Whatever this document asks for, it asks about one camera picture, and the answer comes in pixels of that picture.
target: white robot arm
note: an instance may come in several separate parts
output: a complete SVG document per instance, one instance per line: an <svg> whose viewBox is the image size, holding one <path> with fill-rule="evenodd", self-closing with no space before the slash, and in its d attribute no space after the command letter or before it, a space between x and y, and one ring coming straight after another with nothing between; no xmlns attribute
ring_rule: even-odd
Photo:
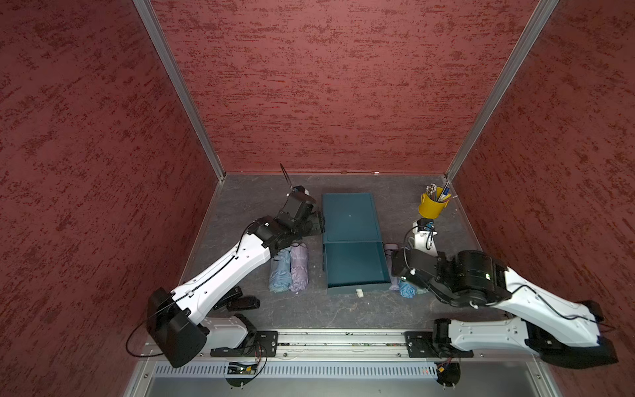
<svg viewBox="0 0 635 397"><path fill-rule="evenodd" d="M315 200L302 186L292 188L275 218L267 216L252 222L238 244L214 264L171 293L163 288L152 293L146 330L173 367L190 362L207 344L210 330L201 322L238 281L294 240L324 231L321 213L314 211L314 205Z"/></svg>
<svg viewBox="0 0 635 397"><path fill-rule="evenodd" d="M480 251L461 251L447 260L434 246L432 220L420 219L413 229L413 247L395 256L393 275L428 288L449 305L494 307L515 316L472 323L436 320L431 344L437 353L464 357L473 349L522 349L566 368L617 362L612 343L599 330L604 319L597 303L558 297Z"/></svg>

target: black cable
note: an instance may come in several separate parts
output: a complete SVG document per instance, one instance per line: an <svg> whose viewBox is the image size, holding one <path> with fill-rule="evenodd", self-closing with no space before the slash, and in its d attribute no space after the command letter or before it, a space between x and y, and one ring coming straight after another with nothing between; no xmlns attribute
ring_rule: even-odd
<svg viewBox="0 0 635 397"><path fill-rule="evenodd" d="M282 174L284 175L284 179L286 179L286 183L289 184L289 190L292 191L293 190L293 184L291 183L291 178L289 178L289 174L287 174L287 172L284 169L284 166L282 165L282 163L280 163L280 169L282 169Z"/></svg>
<svg viewBox="0 0 635 397"><path fill-rule="evenodd" d="M258 372L249 380L250 382L252 380L256 379L256 377L258 375L260 375L260 373L265 369L265 366L267 365L267 361L269 360L269 353L267 352L267 350L260 343L255 343L253 345L243 346L242 349L246 349L247 347L256 347L256 346L260 347L260 360L262 360L262 352L265 352L265 363L262 365L262 367L256 368L256 370ZM228 350L240 350L240 348L235 347L233 349L228 349Z"/></svg>
<svg viewBox="0 0 635 397"><path fill-rule="evenodd" d="M252 380L256 379L256 377L258 375L260 375L260 373L262 373L262 370L265 369L265 366L267 365L267 361L269 360L269 353L267 353L267 350L264 347L262 347L262 345L259 344L259 343L258 343L258 346L260 346L260 357L261 357L261 359L262 359L262 352L263 351L265 352L265 363L262 365L262 367L260 367L260 370L253 376L253 378L251 378L250 382Z"/></svg>
<svg viewBox="0 0 635 397"><path fill-rule="evenodd" d="M428 222L426 227L428 229L430 229L430 230L428 230L428 237L425 239L425 249L426 250L431 250L432 249L432 236L434 235L434 223Z"/></svg>
<svg viewBox="0 0 635 397"><path fill-rule="evenodd" d="M557 311L557 310L556 310L553 306L551 306L551 304L550 304L549 302L547 302L547 301L546 301L546 300L545 300L545 299L541 296L541 294L539 294L536 290L534 290L532 287L528 286L527 284L522 284L522 285L520 285L519 287L517 287L515 290L513 290L513 291L512 291L512 294L511 294L511 296L510 296L510 298L511 298L512 296L514 296L514 294L515 294L516 292L518 292L518 290L520 290L522 287L525 287L525 288L527 288L529 291L533 292L533 293L534 293L534 294L535 294L538 298L540 298L540 300L541 300L542 302L544 302L544 304L545 304L545 305L547 305L547 307L548 307L549 309L551 309L554 313L556 313L558 316L560 316L560 317L564 318L565 320L575 320L575 319L578 319L578 318L582 318L583 320L587 320L587 321L590 321L590 322L595 323L595 324L598 324L598 325L604 325L604 326L607 326L607 327L609 327L609 328L612 328L612 330L614 330L614 329L615 329L615 327L614 327L614 326L611 326L611 325L609 325L609 324L604 324L604 323L602 323L602 322L600 322L600 321L592 320L592 319L590 319L590 318L586 318L586 317L584 317L584 316L579 316L579 315L577 315L577 314L574 314L574 315L572 315L572 316L565 316L564 314L562 314L562 313L560 313L559 311ZM493 306L493 305L498 304L498 303L499 303L499 302L496 302L496 303L491 304L491 305L488 305L488 306Z"/></svg>
<svg viewBox="0 0 635 397"><path fill-rule="evenodd" d="M174 302L172 302L171 304L167 305L166 307L162 307L161 309L157 310L156 312L152 313L150 316L148 316L148 318L146 318L145 320L143 320L139 325L137 325L135 327L134 330L132 330L132 332L130 332L130 335L128 336L128 339L126 339L126 352L131 355L132 357L137 357L137 358L148 358L148 357L158 357L158 356L162 356L163 353L157 353L157 354L152 354L150 356L144 356L142 354L136 354L130 351L130 348L128 347L128 344L130 343L130 339L132 339L132 335L135 334L135 332L141 328L141 326L143 324L145 324L146 322L148 322L148 320L150 320L152 317L155 317L157 314L161 313L162 311L168 309L169 307L171 307L172 305L176 304L179 300L187 297L190 295L190 293L196 291L197 289L201 288L205 283L207 283L209 280L211 280L212 277L216 276L221 270L225 269L225 267L227 267L227 265L229 264L229 262L231 262L234 259L238 259L239 257L239 251L240 251L240 244L243 242L243 237L244 234L247 233L247 229L249 229L251 227L251 225L253 225L255 222L252 222L250 224L247 225L247 227L244 228L243 233L240 236L240 240L238 240L238 246L236 247L236 254L235 256L231 257L227 262L225 262L225 264L219 269L217 270L214 274L212 274L210 277L208 277L204 282L198 284L198 286L195 286L190 292L186 293L185 295L181 296L180 298L178 298L177 300L175 300Z"/></svg>
<svg viewBox="0 0 635 397"><path fill-rule="evenodd" d="M413 230L415 230L418 227L419 227L419 225L417 225L415 227L411 227L410 229L408 229L406 234L403 236L403 248L404 248L404 250L403 250L403 260L404 260L404 262L406 262L406 267L409 268L410 270L412 270L412 269L408 265L408 259L406 258L406 240L408 239L408 235L410 234L410 232L412 232Z"/></svg>

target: textured red wall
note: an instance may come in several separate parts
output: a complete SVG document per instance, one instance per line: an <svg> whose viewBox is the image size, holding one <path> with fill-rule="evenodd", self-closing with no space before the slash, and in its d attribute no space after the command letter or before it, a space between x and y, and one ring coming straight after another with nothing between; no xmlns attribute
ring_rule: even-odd
<svg viewBox="0 0 635 397"><path fill-rule="evenodd" d="M119 396L213 173L130 0L5 1L0 47L0 394Z"/></svg>
<svg viewBox="0 0 635 397"><path fill-rule="evenodd" d="M155 0L230 172L444 173L536 0Z"/></svg>
<svg viewBox="0 0 635 397"><path fill-rule="evenodd" d="M595 299L620 363L558 370L567 397L635 386L635 6L560 0L456 179L484 248Z"/></svg>

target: teal box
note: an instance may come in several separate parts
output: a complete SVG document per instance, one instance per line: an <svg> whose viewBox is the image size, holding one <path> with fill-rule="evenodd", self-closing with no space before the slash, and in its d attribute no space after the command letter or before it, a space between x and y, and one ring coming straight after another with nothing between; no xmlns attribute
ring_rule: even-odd
<svg viewBox="0 0 635 397"><path fill-rule="evenodd" d="M370 193L322 195L323 267L328 293L388 289L391 283Z"/></svg>

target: yellow bucket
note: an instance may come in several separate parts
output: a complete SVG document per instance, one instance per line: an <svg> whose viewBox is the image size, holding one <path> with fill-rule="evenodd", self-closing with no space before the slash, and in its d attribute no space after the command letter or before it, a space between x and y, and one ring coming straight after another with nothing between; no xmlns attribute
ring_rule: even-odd
<svg viewBox="0 0 635 397"><path fill-rule="evenodd" d="M442 192L443 188L437 187L437 197L440 197ZM437 203L436 201L433 201L430 197L428 197L426 193L423 193L421 195L419 213L423 218L437 219L441 214L441 211L443 211L443 208L447 207L450 203L449 197L451 197L451 195L446 198L446 201L444 203Z"/></svg>

